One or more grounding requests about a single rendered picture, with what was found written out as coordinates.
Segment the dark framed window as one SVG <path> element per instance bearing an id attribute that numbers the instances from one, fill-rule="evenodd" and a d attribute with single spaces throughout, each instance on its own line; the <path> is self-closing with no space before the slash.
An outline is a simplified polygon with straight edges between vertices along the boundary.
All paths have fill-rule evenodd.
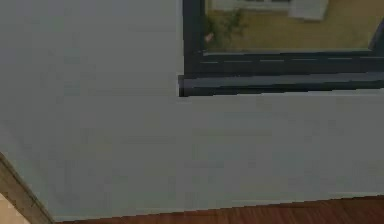
<path id="1" fill-rule="evenodd" d="M 384 0 L 180 0 L 179 94 L 384 88 Z"/>

